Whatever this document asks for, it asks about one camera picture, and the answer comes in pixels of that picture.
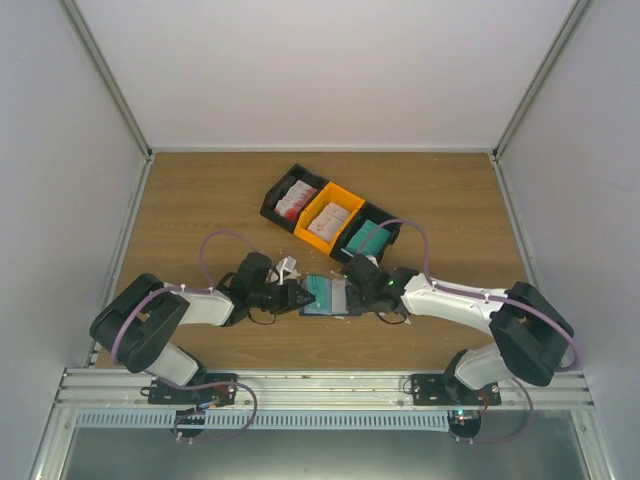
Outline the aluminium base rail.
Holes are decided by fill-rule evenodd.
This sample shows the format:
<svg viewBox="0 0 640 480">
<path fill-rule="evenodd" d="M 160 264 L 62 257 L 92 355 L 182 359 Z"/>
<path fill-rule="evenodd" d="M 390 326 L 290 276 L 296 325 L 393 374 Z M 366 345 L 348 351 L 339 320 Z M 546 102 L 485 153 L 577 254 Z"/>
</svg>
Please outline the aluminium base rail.
<svg viewBox="0 0 640 480">
<path fill-rule="evenodd" d="M 409 374 L 402 371 L 277 371 L 240 370 L 238 380 L 250 387 L 265 410 L 410 410 Z M 57 406 L 143 408 L 141 390 L 153 377 L 123 369 L 69 369 L 55 396 Z M 529 395 L 537 410 L 592 409 L 594 402 L 584 376 L 558 374 L 547 387 L 512 381 L 498 386 L 502 410 L 524 410 Z"/>
</svg>

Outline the teal card stack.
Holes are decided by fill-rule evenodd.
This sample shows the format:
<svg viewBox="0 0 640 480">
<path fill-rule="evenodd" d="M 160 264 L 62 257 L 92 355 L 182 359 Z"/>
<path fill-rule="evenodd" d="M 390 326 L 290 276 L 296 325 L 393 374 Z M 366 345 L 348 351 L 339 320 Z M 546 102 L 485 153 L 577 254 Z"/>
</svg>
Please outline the teal card stack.
<svg viewBox="0 0 640 480">
<path fill-rule="evenodd" d="M 358 253 L 361 247 L 362 253 L 364 255 L 372 255 L 376 256 L 380 254 L 383 250 L 383 247 L 389 237 L 391 236 L 391 232 L 386 228 L 381 228 L 377 230 L 369 239 L 369 241 L 364 244 L 364 241 L 369 237 L 371 232 L 375 230 L 377 224 L 371 220 L 366 220 L 360 229 L 351 237 L 351 239 L 346 244 L 344 251 L 350 255 L 355 255 Z"/>
</svg>

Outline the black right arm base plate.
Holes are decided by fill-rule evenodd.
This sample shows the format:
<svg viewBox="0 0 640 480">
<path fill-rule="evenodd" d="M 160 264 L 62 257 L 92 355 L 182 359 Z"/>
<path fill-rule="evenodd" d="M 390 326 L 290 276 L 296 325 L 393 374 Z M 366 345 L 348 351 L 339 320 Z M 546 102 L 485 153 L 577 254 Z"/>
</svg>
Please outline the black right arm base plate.
<svg viewBox="0 0 640 480">
<path fill-rule="evenodd" d="M 458 386 L 454 381 L 446 383 L 444 374 L 411 374 L 402 390 L 411 396 L 414 406 L 484 407 L 499 406 L 502 403 L 496 383 L 480 390 L 470 390 Z"/>
</svg>

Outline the blue card holder wallet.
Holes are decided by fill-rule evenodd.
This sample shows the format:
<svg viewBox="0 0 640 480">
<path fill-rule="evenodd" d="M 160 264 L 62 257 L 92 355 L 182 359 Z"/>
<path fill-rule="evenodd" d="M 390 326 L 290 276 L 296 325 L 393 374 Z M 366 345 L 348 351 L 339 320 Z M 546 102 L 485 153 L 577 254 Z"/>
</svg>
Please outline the blue card holder wallet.
<svg viewBox="0 0 640 480">
<path fill-rule="evenodd" d="M 355 287 L 345 278 L 308 275 L 302 286 L 315 300 L 299 310 L 301 316 L 349 317 L 365 313 Z"/>
</svg>

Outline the black right card bin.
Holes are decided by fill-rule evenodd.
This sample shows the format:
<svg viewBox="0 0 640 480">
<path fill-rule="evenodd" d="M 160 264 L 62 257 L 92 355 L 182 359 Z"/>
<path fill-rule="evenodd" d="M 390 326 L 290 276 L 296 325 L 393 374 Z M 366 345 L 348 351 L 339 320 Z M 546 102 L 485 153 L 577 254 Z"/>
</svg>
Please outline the black right card bin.
<svg viewBox="0 0 640 480">
<path fill-rule="evenodd" d="M 329 256 L 340 264 L 346 264 L 361 251 L 362 254 L 373 256 L 380 261 L 387 247 L 397 239 L 401 225 L 391 223 L 380 229 L 377 227 L 392 219 L 395 219 L 395 216 L 370 202 L 365 202 L 336 237 Z"/>
</svg>

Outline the aluminium corner post left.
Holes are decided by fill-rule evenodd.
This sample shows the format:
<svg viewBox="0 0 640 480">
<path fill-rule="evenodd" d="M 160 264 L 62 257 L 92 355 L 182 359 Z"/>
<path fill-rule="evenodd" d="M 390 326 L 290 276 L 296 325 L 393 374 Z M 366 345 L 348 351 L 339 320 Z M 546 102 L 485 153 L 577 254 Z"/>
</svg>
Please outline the aluminium corner post left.
<svg viewBox="0 0 640 480">
<path fill-rule="evenodd" d="M 145 135 L 143 134 L 142 129 L 129 106 L 129 103 L 125 99 L 112 69 L 101 51 L 101 48 L 95 39 L 95 36 L 93 35 L 89 23 L 81 11 L 78 2 L 74 0 L 61 0 L 59 1 L 59 5 L 77 34 L 80 44 L 88 54 L 91 63 L 96 69 L 102 83 L 106 87 L 106 90 L 119 111 L 119 114 L 131 137 L 142 153 L 143 158 L 147 162 L 150 162 L 153 155 L 152 148 L 147 142 Z"/>
</svg>

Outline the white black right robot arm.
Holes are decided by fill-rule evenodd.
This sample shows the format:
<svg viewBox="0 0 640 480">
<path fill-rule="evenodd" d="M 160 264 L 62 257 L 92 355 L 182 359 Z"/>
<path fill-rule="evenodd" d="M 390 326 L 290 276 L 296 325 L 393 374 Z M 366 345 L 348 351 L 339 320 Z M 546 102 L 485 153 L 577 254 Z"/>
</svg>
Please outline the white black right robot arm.
<svg viewBox="0 0 640 480">
<path fill-rule="evenodd" d="M 492 342 L 463 349 L 440 384 L 451 403 L 464 405 L 484 387 L 514 378 L 545 387 L 554 375 L 578 367 L 574 330 L 532 285 L 482 289 L 429 277 L 410 268 L 383 270 L 358 254 L 341 270 L 361 307 L 378 316 L 431 316 L 477 330 Z"/>
</svg>

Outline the aluminium corner post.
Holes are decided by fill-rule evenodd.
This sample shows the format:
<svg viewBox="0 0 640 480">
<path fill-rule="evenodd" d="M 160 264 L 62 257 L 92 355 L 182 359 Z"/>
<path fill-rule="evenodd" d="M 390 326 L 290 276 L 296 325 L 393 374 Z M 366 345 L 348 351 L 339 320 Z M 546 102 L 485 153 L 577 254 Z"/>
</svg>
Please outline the aluminium corner post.
<svg viewBox="0 0 640 480">
<path fill-rule="evenodd" d="M 102 83 L 106 87 L 106 90 L 119 111 L 119 114 L 131 137 L 142 153 L 143 158 L 147 162 L 150 162 L 153 155 L 152 148 L 147 142 L 145 135 L 143 134 L 142 129 L 129 106 L 129 103 L 125 99 L 112 69 L 101 51 L 101 48 L 95 39 L 95 36 L 93 35 L 89 23 L 81 11 L 78 2 L 74 0 L 61 0 L 59 1 L 59 5 L 77 34 L 80 44 L 88 54 L 91 63 L 96 69 Z"/>
<path fill-rule="evenodd" d="M 561 22 L 558 31 L 526 87 L 523 96 L 491 150 L 491 158 L 494 162 L 498 162 L 503 156 L 520 124 L 549 79 L 553 69 L 556 67 L 592 5 L 592 0 L 575 0 L 571 3 L 568 13 Z"/>
</svg>

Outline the red white card stack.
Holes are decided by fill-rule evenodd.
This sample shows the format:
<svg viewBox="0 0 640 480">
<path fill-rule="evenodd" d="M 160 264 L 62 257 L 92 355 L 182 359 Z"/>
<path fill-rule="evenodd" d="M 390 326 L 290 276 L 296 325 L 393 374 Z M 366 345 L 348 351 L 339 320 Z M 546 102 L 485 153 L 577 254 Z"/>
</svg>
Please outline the red white card stack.
<svg viewBox="0 0 640 480">
<path fill-rule="evenodd" d="M 302 180 L 297 180 L 277 201 L 274 212 L 287 221 L 294 222 L 297 215 L 316 192 L 316 188 Z"/>
</svg>

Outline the teal credit card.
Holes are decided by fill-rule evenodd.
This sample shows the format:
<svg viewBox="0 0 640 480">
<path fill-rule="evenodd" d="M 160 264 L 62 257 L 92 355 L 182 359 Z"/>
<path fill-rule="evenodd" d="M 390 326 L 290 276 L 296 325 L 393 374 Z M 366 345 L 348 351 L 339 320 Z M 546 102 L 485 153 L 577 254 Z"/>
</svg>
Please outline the teal credit card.
<svg viewBox="0 0 640 480">
<path fill-rule="evenodd" d="M 314 303 L 305 307 L 309 315 L 327 315 L 331 312 L 331 280 L 319 275 L 308 275 L 305 288 L 316 296 Z"/>
</svg>

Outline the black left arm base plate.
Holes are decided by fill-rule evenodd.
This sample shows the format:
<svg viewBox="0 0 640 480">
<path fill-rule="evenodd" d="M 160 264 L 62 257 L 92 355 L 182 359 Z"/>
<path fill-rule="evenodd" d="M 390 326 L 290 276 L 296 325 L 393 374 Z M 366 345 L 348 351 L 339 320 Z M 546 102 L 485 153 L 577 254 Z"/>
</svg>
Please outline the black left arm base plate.
<svg viewBox="0 0 640 480">
<path fill-rule="evenodd" d="M 140 389 L 140 394 L 152 405 L 222 407 L 234 404 L 237 380 L 234 373 L 206 373 L 194 378 L 187 389 L 178 389 L 154 379 L 149 386 Z"/>
</svg>

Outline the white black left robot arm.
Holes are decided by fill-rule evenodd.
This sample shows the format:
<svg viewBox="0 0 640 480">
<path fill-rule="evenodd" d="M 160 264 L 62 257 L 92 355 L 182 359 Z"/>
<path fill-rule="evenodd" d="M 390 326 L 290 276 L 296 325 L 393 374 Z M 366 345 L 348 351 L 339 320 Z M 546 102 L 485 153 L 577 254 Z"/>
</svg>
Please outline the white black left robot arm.
<svg viewBox="0 0 640 480">
<path fill-rule="evenodd" d="M 255 310 L 277 317 L 313 303 L 313 293 L 286 272 L 285 262 L 276 266 L 266 255 L 251 252 L 237 271 L 206 289 L 141 274 L 98 314 L 89 335 L 114 364 L 155 376 L 181 402 L 193 404 L 205 395 L 207 369 L 171 343 L 177 328 L 226 328 L 250 319 Z"/>
</svg>

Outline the aluminium corner post right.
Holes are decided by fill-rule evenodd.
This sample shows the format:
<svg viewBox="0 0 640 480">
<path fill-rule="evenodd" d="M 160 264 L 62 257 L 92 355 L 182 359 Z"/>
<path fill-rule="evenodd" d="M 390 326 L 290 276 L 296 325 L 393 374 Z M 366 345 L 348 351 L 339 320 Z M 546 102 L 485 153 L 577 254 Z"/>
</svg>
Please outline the aluminium corner post right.
<svg viewBox="0 0 640 480">
<path fill-rule="evenodd" d="M 592 5 L 592 0 L 575 0 L 571 3 L 568 13 L 561 22 L 558 31 L 526 87 L 523 96 L 491 150 L 491 158 L 494 162 L 498 162 L 503 156 L 520 124 L 549 79 L 553 69 L 556 67 Z"/>
</svg>

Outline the white blossom VIP card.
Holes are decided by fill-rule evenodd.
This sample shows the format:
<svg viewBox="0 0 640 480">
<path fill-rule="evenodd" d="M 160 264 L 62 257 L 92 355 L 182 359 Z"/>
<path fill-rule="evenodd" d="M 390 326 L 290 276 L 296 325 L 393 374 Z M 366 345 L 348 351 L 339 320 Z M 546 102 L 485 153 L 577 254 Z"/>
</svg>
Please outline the white blossom VIP card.
<svg viewBox="0 0 640 480">
<path fill-rule="evenodd" d="M 331 311 L 335 315 L 349 313 L 346 286 L 345 279 L 333 279 L 331 281 Z"/>
</svg>

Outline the black left card bin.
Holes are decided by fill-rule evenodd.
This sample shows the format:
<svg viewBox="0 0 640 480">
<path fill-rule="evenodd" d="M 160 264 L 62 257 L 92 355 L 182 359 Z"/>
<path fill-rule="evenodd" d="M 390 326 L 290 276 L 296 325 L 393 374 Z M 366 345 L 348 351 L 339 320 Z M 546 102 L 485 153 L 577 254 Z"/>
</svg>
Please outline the black left card bin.
<svg viewBox="0 0 640 480">
<path fill-rule="evenodd" d="M 327 184 L 324 177 L 296 164 L 267 192 L 260 214 L 293 233 L 304 208 Z"/>
</svg>

